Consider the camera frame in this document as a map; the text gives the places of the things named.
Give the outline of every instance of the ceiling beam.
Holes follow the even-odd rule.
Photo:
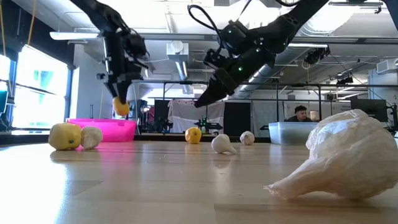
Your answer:
[[[216,41],[213,34],[140,34],[146,40]],[[398,45],[398,38],[378,37],[295,37],[295,44],[353,44],[353,45]]]

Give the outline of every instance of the yellow ball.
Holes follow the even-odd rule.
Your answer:
[[[198,144],[201,139],[201,131],[199,128],[190,128],[185,131],[185,140],[190,144]]]
[[[55,124],[50,130],[49,144],[56,150],[76,149],[81,143],[79,125]]]
[[[122,104],[118,96],[113,98],[113,108],[119,116],[125,116],[129,114],[130,111],[129,103],[126,102],[125,104]]]

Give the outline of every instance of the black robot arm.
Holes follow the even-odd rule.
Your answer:
[[[97,74],[97,78],[104,81],[113,98],[118,96],[125,104],[131,81],[142,79],[141,68],[147,68],[137,60],[147,55],[144,39],[113,8],[96,0],[71,2],[87,14],[104,37],[106,73]]]
[[[195,106],[222,100],[234,94],[234,90],[263,65],[273,67],[276,54],[286,49],[299,29],[328,1],[301,0],[289,13],[257,29],[249,30],[239,21],[230,21],[220,31],[219,38],[220,46],[228,51],[229,57],[220,55],[220,50],[207,51],[203,61],[215,71]]]

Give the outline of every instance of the pink plastic container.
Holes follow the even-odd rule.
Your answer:
[[[67,119],[68,123],[77,124],[81,128],[90,126],[100,128],[103,142],[129,142],[134,139],[137,123],[135,121],[116,119]]]

